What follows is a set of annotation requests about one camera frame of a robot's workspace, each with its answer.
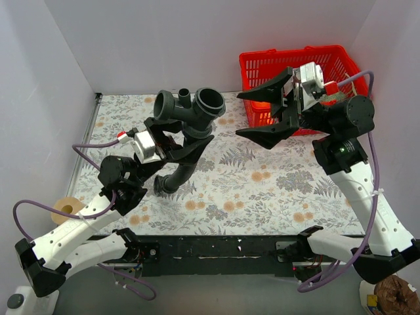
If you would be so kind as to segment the grey tee pipe fitting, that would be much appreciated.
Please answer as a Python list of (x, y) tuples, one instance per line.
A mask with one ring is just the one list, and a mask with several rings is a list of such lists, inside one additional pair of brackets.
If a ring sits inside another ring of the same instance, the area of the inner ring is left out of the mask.
[(155, 119), (181, 121), (185, 128), (200, 132), (211, 129), (212, 122), (223, 116), (225, 111), (224, 97), (209, 87), (198, 89), (193, 98), (188, 89), (179, 90), (177, 97), (169, 91), (160, 90), (154, 102)]

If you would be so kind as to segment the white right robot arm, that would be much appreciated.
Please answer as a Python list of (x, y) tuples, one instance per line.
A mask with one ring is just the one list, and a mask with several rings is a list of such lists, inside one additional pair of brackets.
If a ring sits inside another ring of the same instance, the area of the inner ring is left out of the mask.
[(356, 94), (329, 105), (321, 102), (323, 96), (334, 95), (341, 87), (336, 81), (325, 82), (321, 67), (310, 62), (287, 67), (275, 78), (238, 95), (270, 105), (275, 123), (237, 131), (238, 136), (263, 148), (275, 147), (301, 128), (324, 134), (312, 143), (316, 161), (348, 200), (365, 232), (357, 240), (313, 226), (279, 249), (283, 261), (311, 261), (317, 256), (333, 259), (326, 271), (301, 284), (301, 293), (328, 284), (348, 268), (377, 284), (419, 259), (419, 240), (395, 215), (380, 187), (377, 155), (366, 154), (358, 140), (370, 135), (375, 126), (371, 97)]

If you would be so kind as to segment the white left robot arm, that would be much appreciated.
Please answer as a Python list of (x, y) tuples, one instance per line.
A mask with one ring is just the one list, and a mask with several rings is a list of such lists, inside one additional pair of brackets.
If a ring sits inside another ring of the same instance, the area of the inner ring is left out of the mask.
[(98, 148), (131, 143), (134, 156), (107, 156), (97, 166), (100, 192), (77, 214), (38, 238), (25, 235), (14, 248), (36, 297), (58, 290), (72, 275), (114, 259), (131, 263), (148, 258), (147, 248), (129, 228), (116, 230), (99, 241), (89, 241), (102, 228), (122, 219), (147, 194), (144, 183), (154, 178), (155, 194), (173, 194), (192, 176), (212, 127), (199, 131), (185, 122), (149, 117), (145, 131), (120, 132)]

